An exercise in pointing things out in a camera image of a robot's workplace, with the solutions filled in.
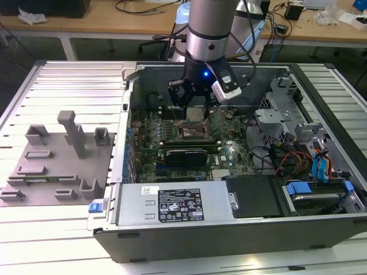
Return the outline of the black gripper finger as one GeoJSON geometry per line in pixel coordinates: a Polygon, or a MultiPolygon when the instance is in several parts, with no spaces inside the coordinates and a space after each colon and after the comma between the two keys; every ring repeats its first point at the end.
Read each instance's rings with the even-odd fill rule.
{"type": "Polygon", "coordinates": [[[168,92],[174,106],[183,108],[184,118],[187,115],[187,108],[192,98],[194,97],[196,87],[189,80],[183,78],[181,80],[169,81],[168,92]],[[179,96],[179,89],[183,89],[183,95],[179,96]]]}
{"type": "Polygon", "coordinates": [[[201,96],[204,96],[204,118],[206,119],[210,115],[210,109],[213,106],[219,106],[217,97],[213,94],[213,91],[209,88],[203,88],[201,90],[201,96]]]}

